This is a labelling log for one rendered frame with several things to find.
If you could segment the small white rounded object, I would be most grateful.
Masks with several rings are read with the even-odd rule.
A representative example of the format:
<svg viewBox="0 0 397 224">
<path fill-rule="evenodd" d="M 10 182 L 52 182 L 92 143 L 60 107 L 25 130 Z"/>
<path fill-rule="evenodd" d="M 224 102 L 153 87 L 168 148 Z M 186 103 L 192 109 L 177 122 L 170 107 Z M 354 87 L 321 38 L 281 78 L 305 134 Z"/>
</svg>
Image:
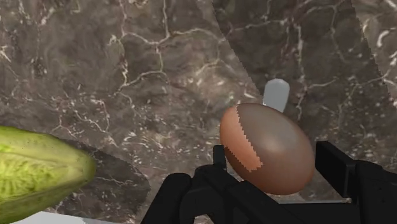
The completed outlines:
<svg viewBox="0 0 397 224">
<path fill-rule="evenodd" d="M 290 86 L 283 79 L 274 78 L 268 81 L 263 91 L 263 105 L 284 112 L 289 98 Z"/>
</svg>

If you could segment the green cucumber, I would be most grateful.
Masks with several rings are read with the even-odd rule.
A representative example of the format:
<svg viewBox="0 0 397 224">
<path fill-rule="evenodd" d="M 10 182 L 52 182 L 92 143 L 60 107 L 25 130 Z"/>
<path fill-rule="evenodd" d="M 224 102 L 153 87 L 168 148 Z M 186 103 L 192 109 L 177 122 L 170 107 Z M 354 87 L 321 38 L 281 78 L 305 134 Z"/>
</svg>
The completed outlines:
<svg viewBox="0 0 397 224">
<path fill-rule="evenodd" d="M 0 125 L 0 224 L 58 204 L 95 170 L 87 152 L 55 136 Z"/>
</svg>

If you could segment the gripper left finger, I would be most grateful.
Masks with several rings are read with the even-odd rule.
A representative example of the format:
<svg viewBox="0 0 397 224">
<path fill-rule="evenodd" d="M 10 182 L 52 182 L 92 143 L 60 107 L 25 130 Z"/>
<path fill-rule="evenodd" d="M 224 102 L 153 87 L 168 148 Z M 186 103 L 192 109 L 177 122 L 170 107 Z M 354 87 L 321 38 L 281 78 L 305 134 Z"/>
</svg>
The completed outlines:
<svg viewBox="0 0 397 224">
<path fill-rule="evenodd" d="M 214 224 L 298 224 L 298 218 L 248 181 L 226 170 L 225 150 L 213 147 L 213 163 L 168 175 L 141 224 L 193 224 L 208 215 Z"/>
</svg>

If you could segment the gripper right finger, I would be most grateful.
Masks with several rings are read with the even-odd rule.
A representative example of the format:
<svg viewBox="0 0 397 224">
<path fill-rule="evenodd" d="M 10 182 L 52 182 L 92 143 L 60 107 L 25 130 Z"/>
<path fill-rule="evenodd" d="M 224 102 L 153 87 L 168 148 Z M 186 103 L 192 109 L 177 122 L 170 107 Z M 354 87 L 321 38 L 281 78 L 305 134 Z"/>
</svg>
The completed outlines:
<svg viewBox="0 0 397 224">
<path fill-rule="evenodd" d="M 361 224 L 397 224 L 397 173 L 352 159 L 328 141 L 316 143 L 316 169 L 359 208 Z"/>
</svg>

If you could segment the brown egg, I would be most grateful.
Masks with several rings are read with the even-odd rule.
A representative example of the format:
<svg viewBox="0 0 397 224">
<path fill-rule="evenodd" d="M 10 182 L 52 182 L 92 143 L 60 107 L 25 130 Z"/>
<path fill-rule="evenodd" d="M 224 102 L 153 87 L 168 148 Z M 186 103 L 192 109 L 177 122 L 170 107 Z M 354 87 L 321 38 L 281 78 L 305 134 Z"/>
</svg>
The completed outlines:
<svg viewBox="0 0 397 224">
<path fill-rule="evenodd" d="M 314 175 L 309 138 L 276 109 L 257 103 L 228 108 L 219 136 L 234 171 L 265 193 L 299 192 Z"/>
</svg>

